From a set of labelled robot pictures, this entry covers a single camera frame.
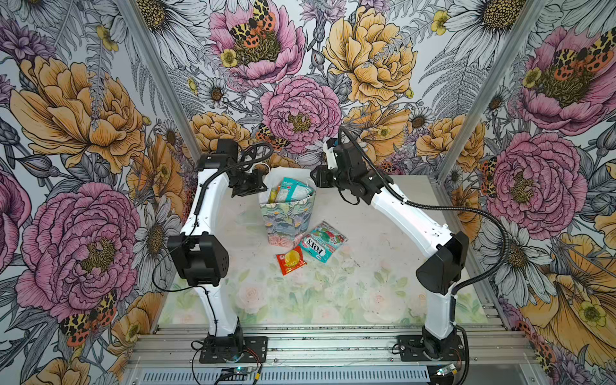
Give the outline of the floral paper gift bag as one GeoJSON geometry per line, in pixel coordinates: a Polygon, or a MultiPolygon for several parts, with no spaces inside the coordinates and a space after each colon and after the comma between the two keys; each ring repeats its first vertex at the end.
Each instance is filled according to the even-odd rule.
{"type": "Polygon", "coordinates": [[[316,186],[311,180],[311,171],[304,168],[273,168],[264,179],[266,192],[258,194],[268,243],[292,248],[309,228],[316,199],[316,186]],[[290,203],[274,203],[276,190],[284,177],[309,185],[314,193],[303,200],[290,203]]]}

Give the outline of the teal Fox's candy packet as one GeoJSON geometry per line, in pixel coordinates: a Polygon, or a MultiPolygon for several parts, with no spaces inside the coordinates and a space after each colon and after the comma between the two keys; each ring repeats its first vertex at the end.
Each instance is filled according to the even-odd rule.
{"type": "Polygon", "coordinates": [[[284,177],[276,190],[274,203],[290,203],[310,197],[314,193],[309,185],[284,177]]]}

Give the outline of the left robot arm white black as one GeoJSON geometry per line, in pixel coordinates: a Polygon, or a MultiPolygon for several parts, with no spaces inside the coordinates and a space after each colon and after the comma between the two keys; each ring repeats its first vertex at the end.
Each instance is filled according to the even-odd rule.
{"type": "Polygon", "coordinates": [[[178,235],[168,239],[168,251],[179,277],[197,292],[210,323],[202,351],[221,357],[245,350],[243,330],[233,307],[224,299],[222,281],[229,271],[229,252],[216,236],[223,197],[246,197],[266,191],[262,171],[274,154],[260,142],[240,149],[233,140],[221,140],[217,149],[197,161],[197,190],[188,219],[178,235]]]}

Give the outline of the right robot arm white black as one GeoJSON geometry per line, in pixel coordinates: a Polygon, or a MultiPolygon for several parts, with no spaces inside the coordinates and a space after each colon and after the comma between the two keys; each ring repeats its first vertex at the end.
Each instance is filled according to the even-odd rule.
{"type": "Polygon", "coordinates": [[[387,174],[369,170],[364,152],[354,144],[323,146],[326,164],[311,172],[319,188],[348,190],[378,210],[419,248],[426,260],[415,271],[420,285],[427,291],[427,312],[417,342],[399,341],[399,353],[417,353],[421,359],[443,360],[464,344],[456,329],[454,287],[462,276],[468,253],[468,237],[454,234],[446,225],[434,221],[423,205],[410,201],[387,174]]]}

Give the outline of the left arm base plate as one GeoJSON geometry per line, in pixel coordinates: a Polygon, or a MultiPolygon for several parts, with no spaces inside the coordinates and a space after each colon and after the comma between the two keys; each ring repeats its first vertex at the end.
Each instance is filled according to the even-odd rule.
{"type": "Polygon", "coordinates": [[[200,364],[264,364],[269,339],[266,336],[207,337],[200,349],[200,364]]]}

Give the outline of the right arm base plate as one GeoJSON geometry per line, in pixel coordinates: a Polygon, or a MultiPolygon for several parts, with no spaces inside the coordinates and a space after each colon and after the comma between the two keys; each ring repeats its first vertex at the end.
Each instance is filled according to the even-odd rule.
{"type": "Polygon", "coordinates": [[[461,362],[467,358],[467,349],[459,335],[439,340],[422,335],[399,335],[391,348],[403,362],[461,362]]]}

